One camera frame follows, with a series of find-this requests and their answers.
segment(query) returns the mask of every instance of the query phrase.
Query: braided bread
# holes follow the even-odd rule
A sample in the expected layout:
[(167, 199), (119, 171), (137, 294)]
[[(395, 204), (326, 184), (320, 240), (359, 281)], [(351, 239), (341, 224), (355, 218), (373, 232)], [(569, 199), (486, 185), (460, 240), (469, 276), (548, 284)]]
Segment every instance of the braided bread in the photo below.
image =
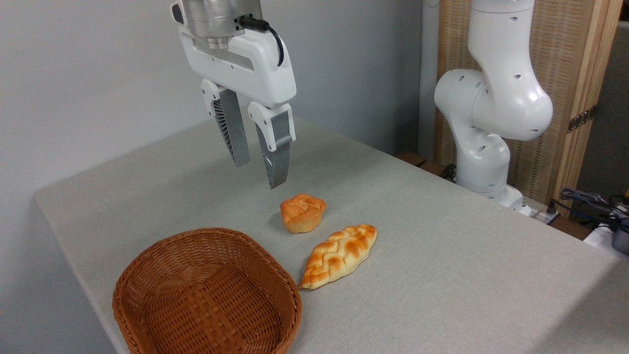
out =
[(305, 193), (297, 194), (279, 205), (284, 226), (290, 232), (309, 232), (319, 226), (325, 202)]
[(371, 225), (348, 226), (314, 247), (300, 288), (316, 289), (350, 274), (369, 256), (377, 231)]

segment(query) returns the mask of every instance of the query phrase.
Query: round bun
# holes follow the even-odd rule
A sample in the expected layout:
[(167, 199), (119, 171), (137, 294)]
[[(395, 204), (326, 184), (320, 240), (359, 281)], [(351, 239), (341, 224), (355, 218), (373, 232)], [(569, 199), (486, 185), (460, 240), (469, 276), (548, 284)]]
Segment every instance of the round bun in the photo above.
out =
[(305, 193), (283, 201), (279, 206), (284, 226), (290, 232), (309, 232), (319, 226), (325, 202)]

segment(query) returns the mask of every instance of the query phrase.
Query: cable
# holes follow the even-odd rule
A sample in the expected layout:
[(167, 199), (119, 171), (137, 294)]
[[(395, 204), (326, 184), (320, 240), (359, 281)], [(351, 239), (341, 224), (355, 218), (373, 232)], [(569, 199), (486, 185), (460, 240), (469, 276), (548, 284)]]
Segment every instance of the cable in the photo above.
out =
[(282, 40), (281, 38), (279, 38), (277, 32), (269, 25), (269, 23), (264, 20), (258, 20), (257, 18), (254, 18), (252, 14), (249, 14), (249, 16), (241, 16), (238, 22), (241, 26), (243, 26), (243, 28), (246, 28), (248, 30), (255, 30), (259, 32), (269, 31), (271, 32), (271, 34), (273, 34), (273, 37), (276, 39), (277, 42), (277, 51), (279, 53), (279, 62), (277, 63), (277, 66), (281, 66), (284, 62), (284, 45), (282, 44)]
[(613, 216), (610, 216), (610, 217), (605, 218), (605, 219), (604, 218), (600, 218), (600, 217), (595, 217), (595, 216), (592, 216), (592, 215), (584, 214), (584, 213), (582, 213), (582, 212), (580, 212), (578, 210), (575, 210), (574, 208), (570, 208), (567, 205), (559, 202), (556, 199), (551, 199), (550, 201), (554, 202), (556, 205), (559, 205), (559, 206), (561, 206), (561, 207), (563, 207), (563, 208), (565, 208), (567, 210), (570, 210), (571, 212), (575, 213), (578, 216), (581, 216), (581, 217), (584, 217), (586, 219), (590, 219), (590, 220), (599, 222), (601, 224), (608, 224), (609, 226), (615, 227), (616, 229), (621, 229), (622, 231), (629, 232), (629, 225), (626, 223), (626, 221), (624, 221), (624, 219), (620, 219), (620, 218), (613, 217)]
[(574, 190), (572, 188), (564, 188), (561, 190), (560, 197), (562, 200), (575, 200), (577, 202), (580, 202), (579, 204), (574, 206), (575, 209), (580, 207), (581, 205), (587, 204), (590, 207), (607, 214), (629, 216), (627, 212), (611, 206), (611, 203), (608, 203), (603, 197), (596, 193), (585, 193), (583, 191)]
[(279, 35), (271, 26), (268, 26), (267, 29), (273, 34), (273, 37), (276, 38), (277, 50), (279, 51), (279, 62), (277, 63), (277, 66), (281, 66), (284, 62), (284, 46), (282, 44), (282, 40), (279, 38)]

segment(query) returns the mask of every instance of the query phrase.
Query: gray wall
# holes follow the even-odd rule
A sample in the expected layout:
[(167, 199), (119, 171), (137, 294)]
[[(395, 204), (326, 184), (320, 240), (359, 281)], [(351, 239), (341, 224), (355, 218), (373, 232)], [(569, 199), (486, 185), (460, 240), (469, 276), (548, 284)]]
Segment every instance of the gray wall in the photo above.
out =
[(629, 22), (611, 47), (577, 188), (607, 199), (629, 188)]
[[(0, 353), (113, 351), (31, 199), (207, 119), (170, 2), (0, 2)], [(291, 54), (297, 116), (415, 148), (418, 2), (262, 6)]]
[(421, 2), (420, 119), (417, 153), (435, 157), (435, 86), (437, 85), (437, 48), (439, 45), (439, 0)]

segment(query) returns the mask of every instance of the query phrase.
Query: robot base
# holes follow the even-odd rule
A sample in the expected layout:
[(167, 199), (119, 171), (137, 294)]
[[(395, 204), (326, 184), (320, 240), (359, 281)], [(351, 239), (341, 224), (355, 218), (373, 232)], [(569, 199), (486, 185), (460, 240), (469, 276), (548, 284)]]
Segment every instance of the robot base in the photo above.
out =
[[(478, 193), (488, 199), (492, 199), (495, 202), (498, 202), (505, 207), (511, 208), (521, 214), (526, 216), (531, 215), (531, 208), (524, 203), (524, 197), (519, 190), (513, 188), (512, 186), (506, 185), (504, 186), (504, 190), (500, 191), (501, 193)], [(500, 199), (494, 199), (495, 195), (501, 195)]]

